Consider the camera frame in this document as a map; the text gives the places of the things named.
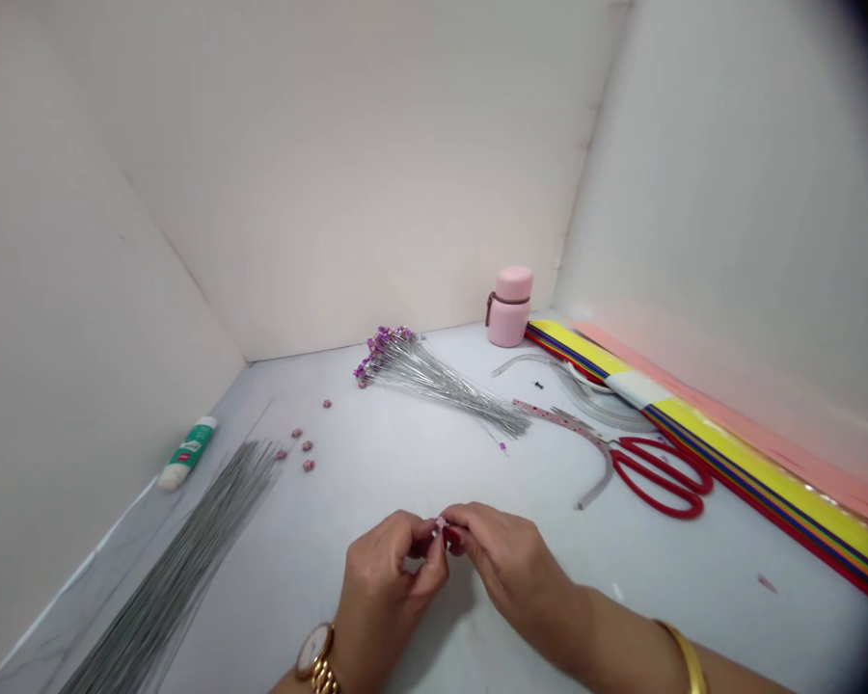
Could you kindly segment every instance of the wristwatch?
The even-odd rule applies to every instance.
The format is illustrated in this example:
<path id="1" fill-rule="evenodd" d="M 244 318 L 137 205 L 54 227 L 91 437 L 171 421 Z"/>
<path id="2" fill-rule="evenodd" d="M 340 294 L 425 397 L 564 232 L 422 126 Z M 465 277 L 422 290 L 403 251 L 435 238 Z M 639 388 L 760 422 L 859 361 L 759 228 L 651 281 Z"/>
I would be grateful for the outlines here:
<path id="1" fill-rule="evenodd" d="M 340 694 L 340 686 L 328 664 L 328 654 L 335 640 L 335 626 L 322 622 L 306 637 L 296 658 L 296 679 L 312 680 L 315 694 Z"/>

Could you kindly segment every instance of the red scissors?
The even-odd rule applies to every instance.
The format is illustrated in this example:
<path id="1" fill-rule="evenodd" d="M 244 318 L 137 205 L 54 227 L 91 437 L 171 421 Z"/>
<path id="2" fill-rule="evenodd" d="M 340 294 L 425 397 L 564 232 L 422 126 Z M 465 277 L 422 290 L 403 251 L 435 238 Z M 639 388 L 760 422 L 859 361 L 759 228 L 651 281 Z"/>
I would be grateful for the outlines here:
<path id="1" fill-rule="evenodd" d="M 614 469 L 617 470 L 617 474 L 620 475 L 621 479 L 623 479 L 624 482 L 627 483 L 627 486 L 630 487 L 637 496 L 639 496 L 643 501 L 648 503 L 654 509 L 666 514 L 667 516 L 676 519 L 682 519 L 683 521 L 689 521 L 691 519 L 697 518 L 702 513 L 704 513 L 704 501 L 701 499 L 701 496 L 709 494 L 714 488 L 714 478 L 711 476 L 710 470 L 707 469 L 706 465 L 702 461 L 699 461 L 698 459 L 694 458 L 694 456 L 686 453 L 682 449 L 677 448 L 670 443 L 663 443 L 662 441 L 644 439 L 641 437 L 619 438 L 611 436 L 609 434 L 603 434 L 602 432 L 593 428 L 591 425 L 585 424 L 583 421 L 579 421 L 576 417 L 564 412 L 560 408 L 553 408 L 553 412 L 558 416 L 563 416 L 571 421 L 578 422 L 588 431 L 591 436 L 598 439 L 598 441 L 601 442 L 601 445 L 607 448 L 607 450 L 609 451 L 610 458 L 613 462 Z M 613 446 L 611 446 L 612 443 L 616 443 L 619 448 L 614 448 Z M 641 446 L 645 446 L 648 448 L 657 448 L 664 453 L 675 456 L 679 460 L 688 464 L 695 472 L 697 472 L 698 476 L 701 478 L 701 481 L 698 482 L 697 480 L 690 478 L 681 470 L 671 466 L 665 460 L 657 458 L 653 453 L 649 452 Z M 635 456 L 642 459 L 649 465 L 657 467 L 659 470 L 668 475 L 668 477 L 671 477 L 671 479 L 668 479 L 668 477 L 663 477 L 660 474 L 656 474 L 656 472 L 654 472 L 653 470 L 649 469 L 642 463 L 639 463 L 637 460 L 627 455 L 628 452 L 633 453 Z M 630 469 L 635 470 L 643 477 L 659 485 L 666 491 L 672 492 L 683 501 L 687 501 L 690 507 L 687 509 L 677 509 L 671 506 L 666 506 L 658 499 L 644 492 L 643 489 L 636 482 L 634 482 L 633 479 L 630 478 L 624 467 L 629 467 Z"/>

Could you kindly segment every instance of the woman's left hand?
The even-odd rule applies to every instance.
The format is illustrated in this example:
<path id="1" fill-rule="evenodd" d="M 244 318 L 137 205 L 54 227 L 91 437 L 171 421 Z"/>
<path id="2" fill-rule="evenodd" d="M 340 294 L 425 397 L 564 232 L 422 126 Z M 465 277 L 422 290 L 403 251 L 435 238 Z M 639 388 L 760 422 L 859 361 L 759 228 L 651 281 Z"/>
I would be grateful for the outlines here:
<path id="1" fill-rule="evenodd" d="M 329 660 L 347 694 L 379 691 L 431 599 L 449 578 L 446 539 L 434 520 L 396 511 L 347 550 Z M 424 558 L 414 574 L 406 557 Z"/>

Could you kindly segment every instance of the white backdrop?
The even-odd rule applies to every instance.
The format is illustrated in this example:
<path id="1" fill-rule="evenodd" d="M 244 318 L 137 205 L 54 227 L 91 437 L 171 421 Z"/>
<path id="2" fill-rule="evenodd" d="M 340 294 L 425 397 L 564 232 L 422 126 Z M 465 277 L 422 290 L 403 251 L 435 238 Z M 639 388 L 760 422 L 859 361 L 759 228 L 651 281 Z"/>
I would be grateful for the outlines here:
<path id="1" fill-rule="evenodd" d="M 623 4 L 29 4 L 249 360 L 550 302 Z"/>
<path id="2" fill-rule="evenodd" d="M 868 482 L 868 65 L 823 4 L 637 5 L 556 307 Z"/>
<path id="3" fill-rule="evenodd" d="M 0 2 L 0 658 L 243 363 Z"/>

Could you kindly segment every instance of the hand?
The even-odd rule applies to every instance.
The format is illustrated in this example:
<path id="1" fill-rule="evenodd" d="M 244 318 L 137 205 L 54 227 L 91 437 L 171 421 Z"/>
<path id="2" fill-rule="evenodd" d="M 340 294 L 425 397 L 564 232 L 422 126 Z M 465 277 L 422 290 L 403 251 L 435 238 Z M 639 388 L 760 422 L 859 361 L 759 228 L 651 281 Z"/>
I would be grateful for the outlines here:
<path id="1" fill-rule="evenodd" d="M 434 520 L 396 511 L 347 550 L 335 618 L 332 671 L 347 694 L 378 691 L 392 673 L 431 599 L 447 583 L 446 539 Z M 418 572 L 405 557 L 424 557 Z"/>
<path id="2" fill-rule="evenodd" d="M 499 613 L 539 653 L 582 677 L 590 599 L 562 570 L 532 521 L 477 502 L 441 514 L 450 553 L 467 554 Z"/>

